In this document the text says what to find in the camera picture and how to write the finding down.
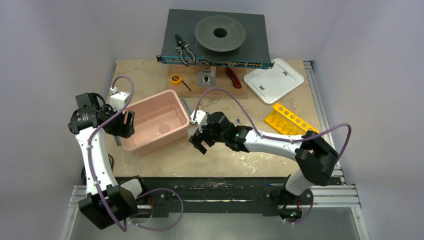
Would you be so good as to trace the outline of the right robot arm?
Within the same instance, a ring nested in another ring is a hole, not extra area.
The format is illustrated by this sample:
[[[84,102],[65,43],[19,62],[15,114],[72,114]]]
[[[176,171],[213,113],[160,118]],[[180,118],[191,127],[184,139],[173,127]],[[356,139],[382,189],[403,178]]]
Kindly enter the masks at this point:
[[[188,140],[202,154],[207,152],[203,144],[212,147],[223,143],[234,152],[266,153],[288,158],[297,163],[299,169],[288,176],[280,196],[288,204],[312,186],[327,186],[338,161],[338,153],[322,137],[312,130],[305,135],[283,135],[256,132],[250,126],[234,125],[223,112],[193,112]]]

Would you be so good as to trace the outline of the white squeeze bottle red cap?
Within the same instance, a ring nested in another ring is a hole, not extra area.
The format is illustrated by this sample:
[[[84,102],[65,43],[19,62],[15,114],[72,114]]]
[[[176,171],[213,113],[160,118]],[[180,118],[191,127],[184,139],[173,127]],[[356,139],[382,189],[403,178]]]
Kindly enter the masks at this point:
[[[187,139],[190,140],[190,137],[196,133],[197,127],[191,126],[187,129]]]

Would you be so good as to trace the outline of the yellow test tube rack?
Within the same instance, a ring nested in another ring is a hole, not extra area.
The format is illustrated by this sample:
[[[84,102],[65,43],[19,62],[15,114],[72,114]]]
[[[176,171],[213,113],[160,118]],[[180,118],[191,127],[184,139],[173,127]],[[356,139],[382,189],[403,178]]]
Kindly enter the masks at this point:
[[[305,135],[307,131],[320,132],[280,103],[272,106],[272,112],[263,122],[282,135]]]

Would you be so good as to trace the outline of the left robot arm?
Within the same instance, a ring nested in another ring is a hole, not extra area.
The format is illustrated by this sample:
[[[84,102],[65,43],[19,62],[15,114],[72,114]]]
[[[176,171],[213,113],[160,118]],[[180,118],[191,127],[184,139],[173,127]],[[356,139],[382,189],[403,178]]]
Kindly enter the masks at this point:
[[[107,151],[111,135],[129,138],[134,134],[132,110],[125,111],[131,95],[114,92],[109,103],[97,93],[76,96],[77,110],[68,123],[80,147],[85,170],[86,197],[78,202],[80,212],[99,229],[105,229],[138,212],[137,204],[149,199],[149,191],[137,177],[118,183]]]

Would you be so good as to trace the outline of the pink plastic bin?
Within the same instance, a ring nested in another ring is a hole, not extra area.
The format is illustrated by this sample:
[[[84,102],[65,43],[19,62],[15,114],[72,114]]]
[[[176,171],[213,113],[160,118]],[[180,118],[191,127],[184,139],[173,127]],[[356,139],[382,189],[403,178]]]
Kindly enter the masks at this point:
[[[122,138],[122,148],[140,156],[187,137],[190,119],[174,90],[165,90],[131,103],[126,112],[134,111],[134,134]],[[158,134],[160,124],[170,125],[170,131]]]

